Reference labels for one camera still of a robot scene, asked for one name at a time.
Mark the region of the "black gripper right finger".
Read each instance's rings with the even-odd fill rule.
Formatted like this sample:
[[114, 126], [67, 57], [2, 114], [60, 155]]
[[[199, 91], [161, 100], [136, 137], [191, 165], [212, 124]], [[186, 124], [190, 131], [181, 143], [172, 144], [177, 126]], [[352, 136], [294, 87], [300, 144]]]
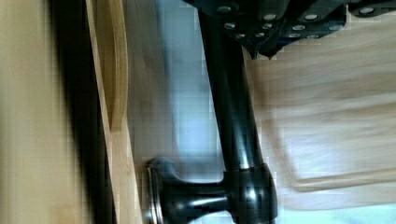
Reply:
[[321, 38], [342, 29], [347, 13], [372, 18], [395, 10], [395, 0], [260, 0], [264, 34], [258, 52], [268, 58], [301, 38]]

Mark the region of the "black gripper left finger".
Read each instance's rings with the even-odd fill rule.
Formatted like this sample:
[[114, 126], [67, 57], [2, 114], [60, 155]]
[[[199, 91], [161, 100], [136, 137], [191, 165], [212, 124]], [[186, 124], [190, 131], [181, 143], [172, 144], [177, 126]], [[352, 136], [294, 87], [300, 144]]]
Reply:
[[286, 24], [290, 0], [183, 0], [220, 22], [223, 31], [250, 54], [268, 58], [281, 49], [281, 30]]

